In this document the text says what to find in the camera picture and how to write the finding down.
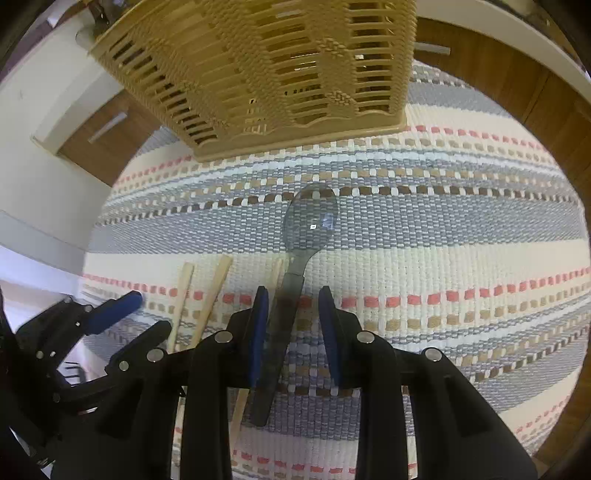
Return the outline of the white kitchen countertop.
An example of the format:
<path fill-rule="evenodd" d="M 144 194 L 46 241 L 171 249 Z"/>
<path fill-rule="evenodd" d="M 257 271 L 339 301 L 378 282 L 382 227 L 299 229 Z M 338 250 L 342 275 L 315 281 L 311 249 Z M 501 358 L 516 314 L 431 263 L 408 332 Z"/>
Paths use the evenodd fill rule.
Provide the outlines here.
<path fill-rule="evenodd" d="M 590 102 L 590 78 L 583 69 L 556 43 L 499 6 L 488 1 L 422 0 L 417 2 L 417 15 L 475 31 L 526 54 Z"/>

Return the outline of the beige plastic utensil basket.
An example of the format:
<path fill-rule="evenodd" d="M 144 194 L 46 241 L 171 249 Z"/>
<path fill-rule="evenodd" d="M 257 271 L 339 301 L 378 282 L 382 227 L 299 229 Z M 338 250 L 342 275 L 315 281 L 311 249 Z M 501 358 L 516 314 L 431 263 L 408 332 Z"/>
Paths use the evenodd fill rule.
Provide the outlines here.
<path fill-rule="evenodd" d="M 412 1 L 140 1 L 93 58 L 209 161 L 406 127 Z"/>

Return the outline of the wooden chopstick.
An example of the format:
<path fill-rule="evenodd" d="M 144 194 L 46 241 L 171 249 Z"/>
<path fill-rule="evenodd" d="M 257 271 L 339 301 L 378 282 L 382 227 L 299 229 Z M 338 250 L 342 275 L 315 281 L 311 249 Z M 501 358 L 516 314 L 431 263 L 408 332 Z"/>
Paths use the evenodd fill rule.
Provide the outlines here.
<path fill-rule="evenodd" d="M 283 272 L 283 258 L 277 258 L 273 262 L 273 269 L 270 273 L 270 282 L 267 284 L 267 289 L 270 293 L 270 305 L 273 305 L 274 294 L 276 289 L 280 285 L 280 275 Z M 233 452 L 238 443 L 240 434 L 240 427 L 242 426 L 242 418 L 245 415 L 245 407 L 247 400 L 249 400 L 250 391 L 247 389 L 239 389 L 238 396 L 235 401 L 235 409 L 232 413 L 232 418 L 229 423 L 229 447 L 230 451 Z"/>
<path fill-rule="evenodd" d="M 207 290 L 204 299 L 204 305 L 200 310 L 199 317 L 197 319 L 197 323 L 195 324 L 195 330 L 193 335 L 191 336 L 190 341 L 190 349 L 197 347 L 197 344 L 200 342 L 202 335 L 204 334 L 205 327 L 208 323 L 208 318 L 211 316 L 211 311 L 214 307 L 214 303 L 216 298 L 221 292 L 221 288 L 225 281 L 226 276 L 228 275 L 228 271 L 232 264 L 232 258 L 228 255 L 222 255 L 218 261 L 216 266 L 213 279 L 211 281 L 211 286 Z"/>
<path fill-rule="evenodd" d="M 193 271 L 194 265 L 192 263 L 185 262 L 183 264 L 177 284 L 177 296 L 175 297 L 174 310 L 172 314 L 171 331 L 166 344 L 166 351 L 168 353 L 174 352 L 180 320 L 182 318 L 182 311 L 184 309 Z"/>

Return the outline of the clear grey plastic spoon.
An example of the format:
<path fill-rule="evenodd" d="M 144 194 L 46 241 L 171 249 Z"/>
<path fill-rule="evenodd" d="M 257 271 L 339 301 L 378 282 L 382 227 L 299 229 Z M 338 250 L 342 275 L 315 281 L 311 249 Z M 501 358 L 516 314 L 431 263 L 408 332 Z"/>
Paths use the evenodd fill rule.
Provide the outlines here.
<path fill-rule="evenodd" d="M 338 217 L 338 199 L 325 183 L 311 183 L 297 192 L 283 217 L 287 269 L 274 294 L 267 321 L 263 363 L 250 414 L 250 422 L 256 427 L 263 427 L 270 418 L 304 287 L 305 269 L 311 258 L 331 241 Z"/>

